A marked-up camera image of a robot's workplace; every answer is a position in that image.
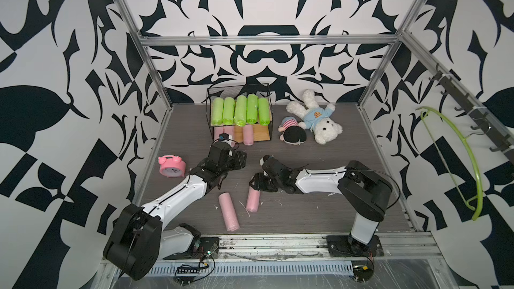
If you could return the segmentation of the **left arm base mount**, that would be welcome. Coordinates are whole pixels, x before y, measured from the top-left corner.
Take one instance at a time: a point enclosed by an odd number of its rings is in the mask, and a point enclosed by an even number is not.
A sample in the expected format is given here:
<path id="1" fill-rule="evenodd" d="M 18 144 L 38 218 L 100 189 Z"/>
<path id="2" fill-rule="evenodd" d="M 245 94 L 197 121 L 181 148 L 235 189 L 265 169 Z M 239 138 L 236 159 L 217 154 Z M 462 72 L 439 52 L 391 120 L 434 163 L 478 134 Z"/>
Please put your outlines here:
<path id="1" fill-rule="evenodd" d="M 194 227 L 181 223 L 162 233 L 159 260 L 186 260 L 199 258 L 207 252 L 218 252 L 218 237 L 202 237 Z"/>

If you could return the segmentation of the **green trash bag roll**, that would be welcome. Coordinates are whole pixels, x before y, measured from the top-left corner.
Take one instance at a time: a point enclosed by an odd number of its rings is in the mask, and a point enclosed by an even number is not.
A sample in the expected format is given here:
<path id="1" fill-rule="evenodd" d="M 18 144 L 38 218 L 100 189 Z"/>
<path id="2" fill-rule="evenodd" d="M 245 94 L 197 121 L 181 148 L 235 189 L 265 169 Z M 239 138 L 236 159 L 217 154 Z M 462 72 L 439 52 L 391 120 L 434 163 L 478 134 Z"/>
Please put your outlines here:
<path id="1" fill-rule="evenodd" d="M 247 96 L 246 122 L 256 124 L 258 121 L 258 96 L 249 94 Z"/>
<path id="2" fill-rule="evenodd" d="M 224 107 L 222 113 L 222 123 L 224 126 L 232 126 L 234 124 L 234 111 L 236 101 L 232 97 L 224 99 Z"/>
<path id="3" fill-rule="evenodd" d="M 236 99 L 235 111 L 234 111 L 234 124 L 239 127 L 246 125 L 246 109 L 247 109 L 247 98 L 244 95 L 238 96 Z"/>
<path id="4" fill-rule="evenodd" d="M 224 99 L 215 97 L 211 103 L 211 126 L 219 127 L 223 125 Z"/>
<path id="5" fill-rule="evenodd" d="M 258 117 L 259 124 L 262 126 L 269 126 L 270 124 L 270 104 L 267 98 L 258 99 Z"/>

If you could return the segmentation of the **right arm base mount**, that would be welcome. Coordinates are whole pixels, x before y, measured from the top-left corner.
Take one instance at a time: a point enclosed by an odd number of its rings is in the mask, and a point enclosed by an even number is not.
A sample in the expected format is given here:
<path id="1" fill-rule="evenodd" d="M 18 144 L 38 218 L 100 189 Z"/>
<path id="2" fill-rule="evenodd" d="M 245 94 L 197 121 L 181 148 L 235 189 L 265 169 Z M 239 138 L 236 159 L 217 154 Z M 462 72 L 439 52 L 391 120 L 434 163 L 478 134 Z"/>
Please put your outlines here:
<path id="1" fill-rule="evenodd" d="M 374 235 L 368 244 L 362 244 L 350 235 L 327 235 L 327 249 L 330 257 L 383 257 L 380 238 Z"/>

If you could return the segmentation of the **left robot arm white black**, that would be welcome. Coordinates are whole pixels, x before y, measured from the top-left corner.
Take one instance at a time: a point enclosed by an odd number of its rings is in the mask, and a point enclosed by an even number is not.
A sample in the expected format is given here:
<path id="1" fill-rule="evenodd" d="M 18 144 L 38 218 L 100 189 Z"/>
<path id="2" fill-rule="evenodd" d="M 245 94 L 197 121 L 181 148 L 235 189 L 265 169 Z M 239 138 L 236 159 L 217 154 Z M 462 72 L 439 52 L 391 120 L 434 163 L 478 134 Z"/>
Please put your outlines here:
<path id="1" fill-rule="evenodd" d="M 230 143 L 215 141 L 208 156 L 190 170 L 184 180 L 157 199 L 121 211 L 103 250 L 106 260 L 133 280 L 146 276 L 155 262 L 175 254 L 194 251 L 201 234 L 182 223 L 165 228 L 183 210 L 220 188 L 230 171 L 245 168 L 247 154 Z"/>

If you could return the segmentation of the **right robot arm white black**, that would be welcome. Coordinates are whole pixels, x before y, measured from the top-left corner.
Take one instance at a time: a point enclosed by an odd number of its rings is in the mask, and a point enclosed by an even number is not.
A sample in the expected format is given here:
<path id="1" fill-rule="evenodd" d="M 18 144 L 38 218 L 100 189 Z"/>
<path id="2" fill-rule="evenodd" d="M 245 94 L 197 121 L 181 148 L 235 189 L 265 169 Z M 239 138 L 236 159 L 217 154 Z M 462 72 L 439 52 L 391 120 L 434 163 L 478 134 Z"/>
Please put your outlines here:
<path id="1" fill-rule="evenodd" d="M 334 193 L 345 197 L 356 211 L 349 244 L 368 246 L 390 207 L 393 184 L 359 161 L 336 169 L 290 168 L 266 155 L 260 160 L 262 172 L 249 182 L 256 191 L 287 194 Z"/>

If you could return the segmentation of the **pink trash bag roll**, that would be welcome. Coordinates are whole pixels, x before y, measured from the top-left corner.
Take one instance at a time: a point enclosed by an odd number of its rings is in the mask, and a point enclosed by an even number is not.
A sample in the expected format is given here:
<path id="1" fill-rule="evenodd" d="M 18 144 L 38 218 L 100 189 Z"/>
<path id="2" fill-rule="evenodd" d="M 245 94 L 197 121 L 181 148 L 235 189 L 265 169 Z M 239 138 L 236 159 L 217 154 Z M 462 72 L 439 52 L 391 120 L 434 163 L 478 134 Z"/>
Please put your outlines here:
<path id="1" fill-rule="evenodd" d="M 254 128 L 252 124 L 247 124 L 243 127 L 243 143 L 246 146 L 254 144 Z"/>
<path id="2" fill-rule="evenodd" d="M 234 204 L 229 193 L 222 193 L 218 196 L 220 208 L 227 231 L 236 231 L 240 228 Z"/>
<path id="3" fill-rule="evenodd" d="M 225 126 L 224 127 L 224 133 L 226 133 L 229 137 L 229 144 L 231 147 L 234 147 L 236 142 L 234 140 L 235 138 L 235 126 Z"/>
<path id="4" fill-rule="evenodd" d="M 213 128 L 213 140 L 218 140 L 220 135 L 224 133 L 224 127 Z"/>
<path id="5" fill-rule="evenodd" d="M 251 213 L 258 211 L 260 205 L 260 194 L 259 190 L 255 190 L 252 187 L 249 188 L 248 198 L 246 202 L 246 210 Z"/>

